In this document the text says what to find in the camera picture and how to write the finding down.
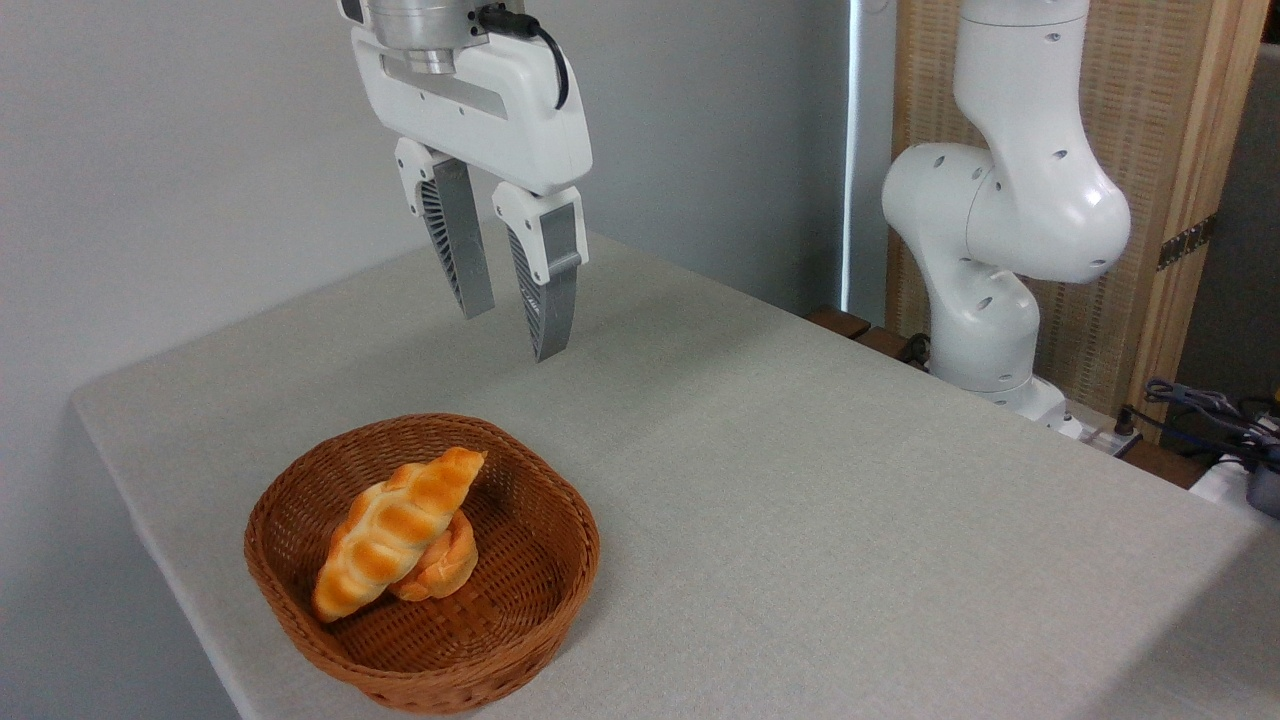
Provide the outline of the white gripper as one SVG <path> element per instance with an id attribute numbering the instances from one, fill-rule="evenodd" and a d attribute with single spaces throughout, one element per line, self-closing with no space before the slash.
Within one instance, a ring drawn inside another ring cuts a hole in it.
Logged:
<path id="1" fill-rule="evenodd" d="M 507 227 L 535 360 L 564 350 L 577 270 L 589 261 L 581 196 L 570 187 L 593 168 L 576 76 L 557 108 L 556 60 L 540 41 L 493 36 L 462 49 L 452 74 L 411 70 L 360 27 L 351 41 L 372 110 L 402 136 L 396 161 L 410 210 L 424 220 L 462 314 L 495 306 L 470 164 L 503 179 L 492 200 Z"/>

